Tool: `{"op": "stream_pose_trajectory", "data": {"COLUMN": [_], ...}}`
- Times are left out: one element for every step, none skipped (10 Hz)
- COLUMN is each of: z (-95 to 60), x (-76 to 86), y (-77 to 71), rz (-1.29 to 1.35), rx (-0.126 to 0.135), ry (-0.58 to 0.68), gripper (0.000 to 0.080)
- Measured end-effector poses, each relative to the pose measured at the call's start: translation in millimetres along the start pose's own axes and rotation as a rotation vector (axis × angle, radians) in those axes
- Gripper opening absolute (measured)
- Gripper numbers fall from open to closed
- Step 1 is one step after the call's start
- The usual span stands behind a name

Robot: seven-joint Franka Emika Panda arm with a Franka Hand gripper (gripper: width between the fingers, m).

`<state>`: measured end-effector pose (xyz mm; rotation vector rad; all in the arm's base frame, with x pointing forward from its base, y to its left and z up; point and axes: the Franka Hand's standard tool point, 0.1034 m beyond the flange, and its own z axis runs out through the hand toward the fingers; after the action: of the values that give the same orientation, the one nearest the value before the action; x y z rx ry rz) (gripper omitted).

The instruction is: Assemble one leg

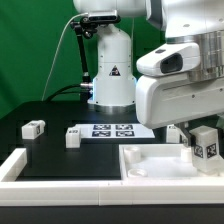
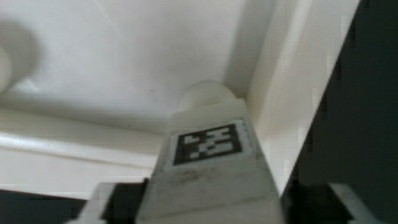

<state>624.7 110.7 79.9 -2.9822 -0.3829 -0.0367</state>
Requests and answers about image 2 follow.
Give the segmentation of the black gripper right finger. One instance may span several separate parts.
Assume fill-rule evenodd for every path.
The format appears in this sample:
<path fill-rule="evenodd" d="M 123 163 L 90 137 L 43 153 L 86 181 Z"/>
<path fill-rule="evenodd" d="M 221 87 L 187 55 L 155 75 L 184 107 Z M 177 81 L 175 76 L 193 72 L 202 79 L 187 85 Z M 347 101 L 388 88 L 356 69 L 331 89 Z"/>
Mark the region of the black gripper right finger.
<path fill-rule="evenodd" d="M 287 224 L 386 224 L 347 184 L 294 182 L 282 199 Z"/>

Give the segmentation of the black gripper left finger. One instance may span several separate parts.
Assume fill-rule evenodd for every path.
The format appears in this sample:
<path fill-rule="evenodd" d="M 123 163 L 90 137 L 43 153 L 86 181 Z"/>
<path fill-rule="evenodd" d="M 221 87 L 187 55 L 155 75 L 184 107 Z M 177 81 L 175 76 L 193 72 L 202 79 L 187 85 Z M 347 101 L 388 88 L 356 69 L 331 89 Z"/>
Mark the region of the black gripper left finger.
<path fill-rule="evenodd" d="M 150 179 L 141 182 L 106 182 L 95 189 L 79 216 L 67 224 L 138 224 Z"/>

